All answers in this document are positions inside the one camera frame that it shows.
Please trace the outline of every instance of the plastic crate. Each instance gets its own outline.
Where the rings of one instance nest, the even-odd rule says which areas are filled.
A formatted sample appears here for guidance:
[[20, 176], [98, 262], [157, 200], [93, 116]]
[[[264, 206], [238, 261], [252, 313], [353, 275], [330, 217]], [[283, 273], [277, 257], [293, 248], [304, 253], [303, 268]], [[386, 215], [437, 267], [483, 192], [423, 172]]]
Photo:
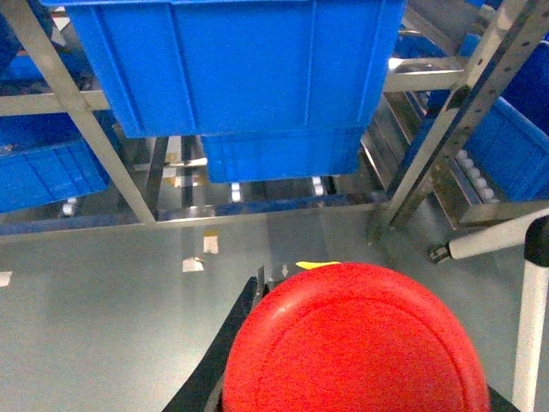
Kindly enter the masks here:
[[[109, 112], [96, 118], [116, 142]], [[109, 177], [65, 113], [0, 118], [0, 213], [103, 191]]]
[[499, 98], [465, 149], [514, 202], [549, 198], [549, 137]]
[[366, 127], [406, 0], [64, 6], [127, 137]]
[[437, 45], [421, 35], [398, 36], [395, 55], [399, 58], [443, 58], [446, 56]]
[[353, 173], [364, 128], [203, 136], [212, 183]]
[[[51, 37], [53, 20], [45, 7], [38, 0], [28, 0], [34, 15], [39, 19], [48, 37]], [[21, 43], [11, 30], [6, 19], [0, 14], [0, 75], [9, 66], [17, 52], [21, 49]]]
[[549, 44], [541, 42], [535, 48], [503, 97], [549, 134]]

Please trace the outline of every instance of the red round object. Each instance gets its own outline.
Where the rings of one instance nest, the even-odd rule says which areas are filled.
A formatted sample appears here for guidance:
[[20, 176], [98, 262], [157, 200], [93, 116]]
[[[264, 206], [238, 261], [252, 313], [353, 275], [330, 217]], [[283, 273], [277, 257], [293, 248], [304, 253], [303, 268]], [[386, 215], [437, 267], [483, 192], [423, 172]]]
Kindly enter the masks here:
[[224, 412], [487, 412], [484, 373], [452, 312], [417, 282], [335, 264], [284, 282], [229, 354]]

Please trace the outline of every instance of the white tube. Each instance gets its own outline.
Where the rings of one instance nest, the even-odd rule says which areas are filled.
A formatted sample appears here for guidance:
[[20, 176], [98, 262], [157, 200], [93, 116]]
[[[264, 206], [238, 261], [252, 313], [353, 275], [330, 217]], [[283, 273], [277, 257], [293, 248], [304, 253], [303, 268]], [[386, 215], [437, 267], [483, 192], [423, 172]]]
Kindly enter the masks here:
[[534, 412], [548, 284], [549, 268], [542, 268], [527, 260], [522, 284], [512, 400], [521, 412]]
[[463, 259], [490, 251], [499, 251], [506, 247], [523, 245], [530, 224], [546, 215], [549, 215], [549, 208], [451, 240], [449, 252], [452, 258]]

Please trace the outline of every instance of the gray floor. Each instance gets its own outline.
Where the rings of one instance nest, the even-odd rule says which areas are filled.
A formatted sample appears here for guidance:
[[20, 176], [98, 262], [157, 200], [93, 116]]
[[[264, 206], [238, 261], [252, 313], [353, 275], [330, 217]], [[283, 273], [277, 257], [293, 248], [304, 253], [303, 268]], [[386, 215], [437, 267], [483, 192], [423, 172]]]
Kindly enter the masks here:
[[[256, 269], [296, 260], [381, 264], [426, 285], [462, 321], [488, 381], [510, 397], [522, 282], [516, 248], [437, 267], [425, 249], [454, 235], [425, 203], [410, 225], [368, 246], [371, 214], [325, 211], [208, 227], [220, 253], [205, 270], [204, 227], [111, 228], [2, 243], [0, 409], [162, 410]], [[549, 411], [544, 347], [539, 411]]]

